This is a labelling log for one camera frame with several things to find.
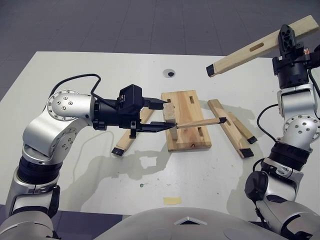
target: round hole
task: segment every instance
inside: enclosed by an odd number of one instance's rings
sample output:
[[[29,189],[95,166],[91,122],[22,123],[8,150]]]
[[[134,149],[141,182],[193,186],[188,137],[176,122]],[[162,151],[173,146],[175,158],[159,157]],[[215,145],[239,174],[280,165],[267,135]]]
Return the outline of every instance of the round hole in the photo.
[[[164,75],[166,78],[170,79],[170,78],[173,78],[173,77],[176,75],[176,71],[173,70],[173,69],[168,68],[168,69],[165,69],[165,70],[163,71],[163,75]]]

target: black cylinder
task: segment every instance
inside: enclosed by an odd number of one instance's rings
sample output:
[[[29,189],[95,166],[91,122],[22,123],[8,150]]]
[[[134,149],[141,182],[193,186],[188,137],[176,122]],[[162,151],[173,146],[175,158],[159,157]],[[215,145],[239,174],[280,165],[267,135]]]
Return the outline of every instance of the black cylinder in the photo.
[[[281,89],[296,87],[309,82],[307,69],[302,62],[285,65],[278,70],[277,75]]]
[[[269,158],[289,168],[301,171],[302,167],[306,164],[309,155],[309,152],[295,146],[276,142],[271,149]]]
[[[28,184],[46,184],[59,175],[62,162],[54,165],[39,165],[20,158],[17,170],[18,177]]]

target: wooden board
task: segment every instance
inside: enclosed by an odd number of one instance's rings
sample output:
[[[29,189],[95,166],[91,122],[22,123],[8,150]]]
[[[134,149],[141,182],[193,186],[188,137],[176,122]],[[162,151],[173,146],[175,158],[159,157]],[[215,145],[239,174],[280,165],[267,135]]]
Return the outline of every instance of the wooden board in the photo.
[[[296,39],[299,40],[318,30],[319,25],[311,15],[308,15],[289,25],[295,33]],[[279,30],[231,53],[228,56],[216,61],[206,68],[210,77],[222,74],[230,69],[240,66],[252,59],[258,58],[271,52],[279,46]]]
[[[149,109],[147,107],[142,108],[140,112],[140,119],[141,123],[145,124],[147,123],[148,119],[152,115],[154,110]],[[113,148],[112,153],[118,156],[122,156],[125,151],[128,150],[128,148],[131,146],[131,144],[134,142],[134,138],[130,138],[130,129],[125,131],[123,136],[120,138],[120,140],[117,142],[116,146]]]
[[[228,136],[235,150],[242,158],[252,157],[254,154],[251,151],[246,139],[241,135],[236,125],[231,121],[231,117],[224,110],[218,99],[208,101],[208,105],[217,118],[226,117],[227,121],[220,124],[225,134]]]
[[[177,124],[204,119],[195,90],[164,92],[161,99],[173,103]],[[177,129],[177,135],[177,140],[173,140],[170,131],[165,131],[169,152],[207,149],[212,146],[206,126]]]
[[[232,113],[228,112],[229,117],[231,118],[231,121],[234,123],[236,128],[239,130],[239,132],[245,137],[245,139],[250,143],[253,144],[258,139],[249,131],[249,129]]]

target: wooden stick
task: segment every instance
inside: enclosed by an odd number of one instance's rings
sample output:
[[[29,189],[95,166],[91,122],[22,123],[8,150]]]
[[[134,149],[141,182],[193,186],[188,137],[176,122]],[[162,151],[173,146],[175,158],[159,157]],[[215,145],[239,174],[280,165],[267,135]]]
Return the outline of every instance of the wooden stick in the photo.
[[[246,128],[246,126],[242,122],[240,122],[240,120],[232,112],[228,112],[228,114],[236,128],[250,144],[253,144],[256,141],[258,141],[258,139],[249,131],[248,128]]]
[[[317,31],[319,28],[319,25],[311,15],[294,22],[289,26],[294,30],[296,39],[301,39],[306,35]],[[279,31],[280,30],[277,30],[211,64],[206,68],[209,77],[222,74],[241,64],[249,62],[252,59],[271,52],[279,46]]]
[[[251,151],[247,141],[242,137],[235,124],[230,120],[229,114],[224,110],[218,99],[209,100],[208,105],[216,117],[226,117],[227,122],[220,126],[239,155],[242,158],[252,157],[254,153]]]
[[[207,125],[222,124],[226,121],[227,119],[225,117],[211,118],[211,119],[205,119],[200,121],[191,121],[187,123],[178,123],[176,128],[186,129],[186,128],[192,128],[192,127],[201,127],[201,126],[207,126]]]
[[[142,110],[140,112],[141,123],[145,124],[153,112],[154,112],[154,110],[149,109],[147,107],[142,108]],[[131,146],[131,144],[135,140],[134,138],[129,138],[129,136],[130,136],[130,129],[125,131],[123,136],[117,142],[116,146],[112,150],[113,154],[122,156],[125,153],[125,151],[128,150],[128,148]]]
[[[176,124],[176,114],[175,114],[175,106],[171,102],[167,102],[163,104],[163,119],[167,123]],[[169,129],[172,140],[178,139],[178,132],[176,127],[172,127]]]

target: black end cap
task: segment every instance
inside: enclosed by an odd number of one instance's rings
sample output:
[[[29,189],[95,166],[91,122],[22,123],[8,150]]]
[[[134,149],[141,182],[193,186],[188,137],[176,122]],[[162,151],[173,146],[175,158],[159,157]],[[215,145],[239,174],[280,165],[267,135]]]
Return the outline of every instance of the black end cap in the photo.
[[[243,156],[245,158],[249,158],[249,157],[253,157],[254,156],[254,153],[251,151],[250,148],[240,149],[240,152],[243,154]]]
[[[125,150],[123,149],[120,149],[120,148],[117,148],[115,147],[113,150],[112,150],[112,153],[115,154],[115,155],[118,155],[118,156],[122,156],[124,154]]]
[[[258,141],[258,139],[256,139],[255,136],[252,136],[252,137],[250,137],[249,139],[247,139],[247,141],[248,141],[250,144],[253,144],[253,143],[255,143],[256,141]]]
[[[206,73],[208,74],[209,77],[213,77],[215,75],[215,69],[213,64],[206,67]]]
[[[227,121],[227,118],[226,117],[219,117],[219,124],[224,124],[226,121]]]

